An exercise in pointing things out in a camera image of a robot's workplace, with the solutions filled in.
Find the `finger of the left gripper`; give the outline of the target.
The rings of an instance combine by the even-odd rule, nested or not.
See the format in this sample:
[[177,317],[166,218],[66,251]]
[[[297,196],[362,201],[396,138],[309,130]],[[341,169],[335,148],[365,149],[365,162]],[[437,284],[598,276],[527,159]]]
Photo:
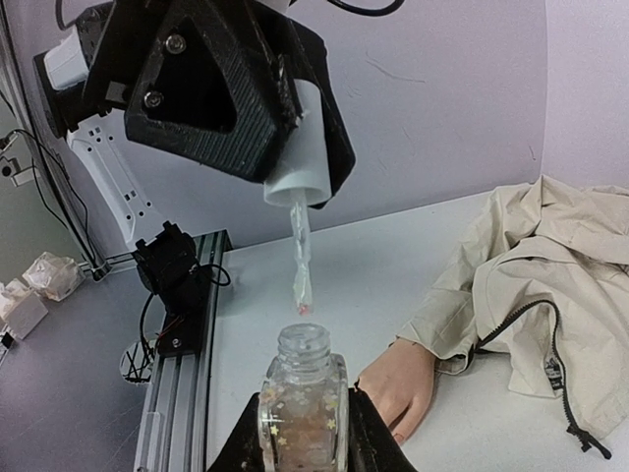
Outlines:
[[297,55],[296,78],[314,84],[320,93],[331,196],[335,197],[356,165],[356,154],[332,90],[327,48],[317,33],[293,20],[287,20],[287,32]]

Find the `white nail polish brush cap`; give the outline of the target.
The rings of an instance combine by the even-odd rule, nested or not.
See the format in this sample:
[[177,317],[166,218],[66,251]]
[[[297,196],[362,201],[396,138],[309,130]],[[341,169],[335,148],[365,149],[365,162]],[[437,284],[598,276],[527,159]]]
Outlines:
[[296,263],[294,303],[297,313],[306,316],[313,312],[314,304],[309,208],[331,198],[331,183],[319,88],[305,80],[297,80],[295,88],[301,115],[263,184],[263,197],[267,204],[289,210]]

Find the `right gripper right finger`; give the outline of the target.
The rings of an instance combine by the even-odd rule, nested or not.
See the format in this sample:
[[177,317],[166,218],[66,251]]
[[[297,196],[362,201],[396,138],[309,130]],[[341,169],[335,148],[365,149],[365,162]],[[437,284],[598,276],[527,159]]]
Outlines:
[[418,472],[357,383],[349,389],[348,471]]

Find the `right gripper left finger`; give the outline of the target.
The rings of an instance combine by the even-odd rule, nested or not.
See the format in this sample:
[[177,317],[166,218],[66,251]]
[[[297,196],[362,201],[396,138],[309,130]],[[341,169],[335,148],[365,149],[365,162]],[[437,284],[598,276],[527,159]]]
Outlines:
[[258,436],[259,393],[252,395],[225,445],[207,472],[259,472],[263,454]]

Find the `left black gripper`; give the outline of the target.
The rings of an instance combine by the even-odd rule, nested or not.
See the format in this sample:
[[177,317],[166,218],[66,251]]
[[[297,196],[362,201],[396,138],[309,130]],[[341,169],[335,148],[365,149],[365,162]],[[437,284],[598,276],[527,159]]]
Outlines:
[[110,1],[81,15],[84,116],[129,141],[264,180],[296,125],[285,19],[257,1]]

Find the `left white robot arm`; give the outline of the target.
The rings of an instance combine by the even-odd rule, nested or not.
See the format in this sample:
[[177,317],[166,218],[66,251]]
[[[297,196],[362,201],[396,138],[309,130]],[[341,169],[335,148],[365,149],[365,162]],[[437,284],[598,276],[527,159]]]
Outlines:
[[46,118],[114,215],[166,309],[155,348],[197,354],[209,288],[193,238],[148,197],[128,159],[151,150],[323,207],[356,155],[314,31],[258,1],[109,1],[34,59]]

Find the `clear glass nail polish bottle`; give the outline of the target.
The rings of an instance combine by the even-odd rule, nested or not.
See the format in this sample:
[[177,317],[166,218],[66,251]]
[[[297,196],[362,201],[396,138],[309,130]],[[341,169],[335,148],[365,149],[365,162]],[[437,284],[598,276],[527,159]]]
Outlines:
[[345,359],[319,324],[281,330],[258,397],[266,471],[348,469],[349,385]]

